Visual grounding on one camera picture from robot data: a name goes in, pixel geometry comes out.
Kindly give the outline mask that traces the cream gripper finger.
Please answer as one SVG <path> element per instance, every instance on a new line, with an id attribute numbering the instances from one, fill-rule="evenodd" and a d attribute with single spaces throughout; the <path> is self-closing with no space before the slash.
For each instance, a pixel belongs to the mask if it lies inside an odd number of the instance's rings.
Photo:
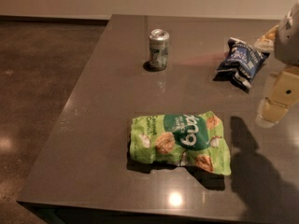
<path id="1" fill-rule="evenodd" d="M 267 98 L 263 98 L 257 109 L 256 124 L 262 128 L 271 128 L 277 125 L 288 111 L 288 108 L 271 103 Z"/>

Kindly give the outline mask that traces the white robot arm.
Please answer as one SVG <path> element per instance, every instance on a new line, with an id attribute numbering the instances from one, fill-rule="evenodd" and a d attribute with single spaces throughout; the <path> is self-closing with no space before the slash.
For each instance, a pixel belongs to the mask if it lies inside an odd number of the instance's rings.
<path id="1" fill-rule="evenodd" d="M 256 123 L 264 128 L 278 124 L 299 101 L 299 2 L 278 24 L 274 55 L 285 67 L 265 81 L 256 117 Z"/>

